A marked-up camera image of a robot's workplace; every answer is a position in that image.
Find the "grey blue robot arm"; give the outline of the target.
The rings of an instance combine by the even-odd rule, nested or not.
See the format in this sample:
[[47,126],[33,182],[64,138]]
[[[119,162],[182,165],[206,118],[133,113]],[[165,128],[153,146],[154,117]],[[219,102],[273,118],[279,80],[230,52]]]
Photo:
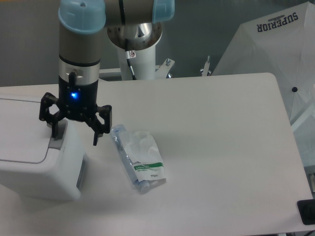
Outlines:
[[164,78],[167,67],[157,68],[156,50],[162,22],[175,13],[172,0],[62,0],[58,10],[59,94],[46,93],[39,119],[60,136],[59,122],[67,118],[86,123],[94,144],[112,124],[112,107],[96,103],[103,37],[118,50],[124,80]]

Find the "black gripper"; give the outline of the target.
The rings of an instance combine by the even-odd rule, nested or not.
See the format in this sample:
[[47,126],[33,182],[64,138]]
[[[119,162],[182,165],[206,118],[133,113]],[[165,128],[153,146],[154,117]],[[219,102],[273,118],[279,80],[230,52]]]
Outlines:
[[[59,121],[64,118],[86,122],[94,131],[93,145],[99,137],[108,134],[112,126],[112,106],[96,104],[98,81],[88,85],[75,85],[59,77],[59,98],[47,92],[40,101],[39,119],[51,126],[52,138],[58,135]],[[50,113],[50,107],[56,105],[58,111]]]

